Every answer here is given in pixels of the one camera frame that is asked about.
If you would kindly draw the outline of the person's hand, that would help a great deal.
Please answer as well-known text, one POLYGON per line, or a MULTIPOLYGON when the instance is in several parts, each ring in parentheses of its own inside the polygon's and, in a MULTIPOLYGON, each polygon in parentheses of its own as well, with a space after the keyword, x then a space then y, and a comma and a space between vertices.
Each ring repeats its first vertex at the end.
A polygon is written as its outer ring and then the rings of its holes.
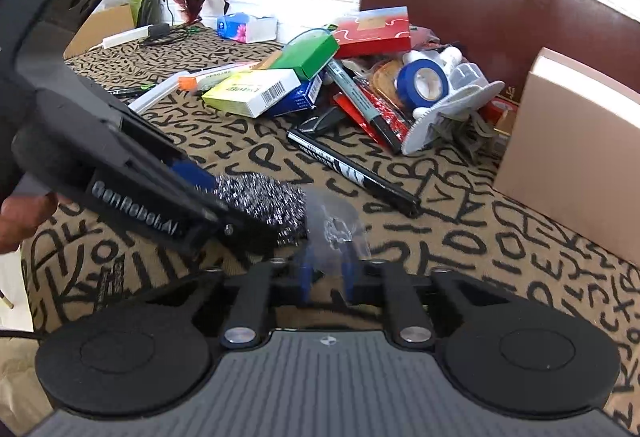
POLYGON ((58 205, 65 203, 70 200, 58 194, 6 198, 1 204, 0 253, 17 251, 55 213, 58 205))

